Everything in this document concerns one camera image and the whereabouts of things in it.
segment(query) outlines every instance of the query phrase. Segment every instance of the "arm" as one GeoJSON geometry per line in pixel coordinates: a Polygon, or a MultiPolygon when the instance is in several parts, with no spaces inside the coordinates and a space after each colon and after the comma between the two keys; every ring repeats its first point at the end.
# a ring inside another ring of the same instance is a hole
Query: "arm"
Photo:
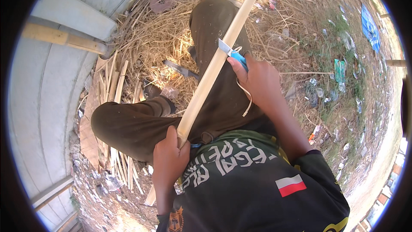
{"type": "Polygon", "coordinates": [[[190,142],[178,148],[176,128],[169,126],[166,138],[158,142],[153,151],[152,181],[156,191],[159,215],[169,214],[173,208],[176,192],[173,187],[189,162],[190,142]]]}
{"type": "Polygon", "coordinates": [[[252,101],[275,125],[278,139],[289,161],[310,151],[308,139],[293,117],[281,93],[279,72],[266,61],[256,61],[249,53],[244,55],[249,72],[234,58],[228,58],[240,85],[251,95],[252,101]]]}

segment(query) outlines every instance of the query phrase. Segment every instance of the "blue knife handle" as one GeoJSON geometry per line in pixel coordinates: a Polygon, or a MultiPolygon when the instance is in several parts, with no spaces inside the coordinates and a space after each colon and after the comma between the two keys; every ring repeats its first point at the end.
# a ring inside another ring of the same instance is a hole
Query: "blue knife handle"
{"type": "Polygon", "coordinates": [[[235,58],[237,61],[239,61],[240,64],[242,64],[243,68],[246,70],[246,72],[249,71],[249,70],[248,70],[248,67],[247,67],[247,65],[246,65],[246,59],[245,59],[244,57],[242,57],[241,54],[239,54],[239,53],[236,52],[236,51],[232,51],[231,57],[232,57],[232,58],[235,58]]]}

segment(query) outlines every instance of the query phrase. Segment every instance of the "black t-shirt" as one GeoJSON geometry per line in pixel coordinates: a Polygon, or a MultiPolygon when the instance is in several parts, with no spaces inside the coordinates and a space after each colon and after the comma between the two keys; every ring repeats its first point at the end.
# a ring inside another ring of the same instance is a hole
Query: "black t-shirt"
{"type": "Polygon", "coordinates": [[[157,231],[341,231],[349,206],[317,150],[291,166],[274,137],[234,130],[202,146],[157,231]]]}

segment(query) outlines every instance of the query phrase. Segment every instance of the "blue tarp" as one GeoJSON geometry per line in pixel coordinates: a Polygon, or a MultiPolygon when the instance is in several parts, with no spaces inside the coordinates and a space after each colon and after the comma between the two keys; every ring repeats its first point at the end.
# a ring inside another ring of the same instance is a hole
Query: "blue tarp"
{"type": "Polygon", "coordinates": [[[378,28],[364,4],[362,4],[362,31],[372,45],[372,49],[378,53],[381,46],[378,28]]]}

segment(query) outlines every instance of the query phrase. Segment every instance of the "right hand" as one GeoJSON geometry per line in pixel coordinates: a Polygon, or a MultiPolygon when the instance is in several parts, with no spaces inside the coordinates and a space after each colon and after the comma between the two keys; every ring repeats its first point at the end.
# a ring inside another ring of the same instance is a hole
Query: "right hand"
{"type": "Polygon", "coordinates": [[[253,103],[266,112],[276,101],[283,99],[279,72],[267,61],[256,61],[249,53],[244,58],[249,72],[236,59],[228,57],[227,61],[232,65],[240,85],[252,95],[253,103]]]}

